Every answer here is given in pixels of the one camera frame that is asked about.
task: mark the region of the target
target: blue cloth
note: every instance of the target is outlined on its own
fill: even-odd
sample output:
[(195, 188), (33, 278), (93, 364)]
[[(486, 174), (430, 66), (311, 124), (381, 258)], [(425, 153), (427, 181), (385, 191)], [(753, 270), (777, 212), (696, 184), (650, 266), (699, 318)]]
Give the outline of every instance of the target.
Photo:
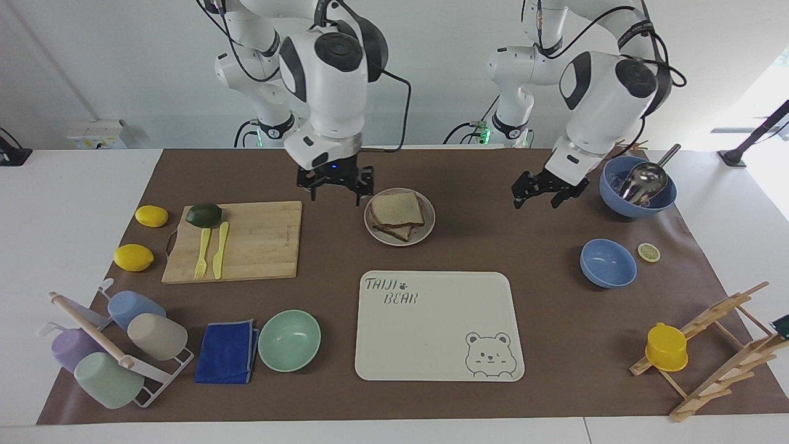
[(252, 327), (252, 321), (208, 324), (197, 358), (195, 382), (249, 383), (259, 333)]

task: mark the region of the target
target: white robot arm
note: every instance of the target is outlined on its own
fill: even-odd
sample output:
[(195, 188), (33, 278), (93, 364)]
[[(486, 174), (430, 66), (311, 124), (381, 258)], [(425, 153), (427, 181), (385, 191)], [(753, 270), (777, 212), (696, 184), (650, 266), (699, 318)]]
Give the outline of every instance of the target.
[[(544, 170), (537, 175), (527, 171), (513, 185), (516, 208), (542, 193), (556, 193), (554, 208), (579, 196), (589, 182), (586, 174), (671, 91), (671, 75), (658, 51), (654, 27), (645, 6), (636, 3), (528, 0), (524, 29), (536, 44), (500, 48), (489, 59), (488, 73), (501, 91), (499, 106), (487, 122), (492, 129), (491, 142), (513, 145), (525, 134), (534, 105), (528, 85), (558, 84), (573, 111)], [(618, 39), (620, 55), (591, 51), (569, 65), (563, 62), (562, 34), (568, 10), (592, 21), (590, 26), (606, 28)], [(653, 63), (652, 69), (644, 60)]]
[[(326, 183), (372, 195), (372, 167), (357, 167), (365, 124), (367, 83), (378, 80), (388, 61), (383, 33), (343, 0), (204, 0), (217, 13), (233, 57), (220, 55), (215, 72), (245, 94), (258, 116), (265, 146), (284, 146), (299, 166), (297, 184), (315, 198)], [(273, 18), (311, 18), (306, 32), (280, 40)], [(302, 128), (284, 91), (310, 106)]]

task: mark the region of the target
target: green bowl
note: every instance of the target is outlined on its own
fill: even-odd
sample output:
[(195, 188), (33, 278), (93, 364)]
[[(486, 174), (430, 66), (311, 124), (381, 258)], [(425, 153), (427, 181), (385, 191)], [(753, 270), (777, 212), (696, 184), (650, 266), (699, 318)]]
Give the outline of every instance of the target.
[(257, 341), (263, 363), (275, 371), (296, 371), (312, 361), (320, 347), (320, 326), (310, 313), (288, 310), (266, 322)]

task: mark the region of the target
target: white tray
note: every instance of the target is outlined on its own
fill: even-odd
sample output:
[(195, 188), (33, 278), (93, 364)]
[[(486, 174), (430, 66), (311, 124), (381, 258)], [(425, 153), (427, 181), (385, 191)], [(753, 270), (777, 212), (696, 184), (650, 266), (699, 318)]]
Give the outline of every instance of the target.
[(524, 370), (503, 274), (371, 271), (361, 278), (362, 379), (513, 382)]

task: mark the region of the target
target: bread slice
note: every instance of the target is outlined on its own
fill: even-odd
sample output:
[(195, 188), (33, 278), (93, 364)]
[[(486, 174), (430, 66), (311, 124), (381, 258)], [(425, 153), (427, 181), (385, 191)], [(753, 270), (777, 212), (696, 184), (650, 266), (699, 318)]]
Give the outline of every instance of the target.
[(405, 227), (399, 227), (399, 228), (387, 228), (387, 227), (379, 227), (378, 225), (373, 224), (372, 227), (390, 236), (394, 236), (395, 238), (400, 239), (403, 242), (408, 242), (408, 239), (411, 237), (411, 230), (413, 229), (413, 227), (411, 227), (410, 225), (406, 225)]
[(375, 225), (381, 228), (423, 227), (419, 199), (413, 191), (376, 196), (370, 203)]

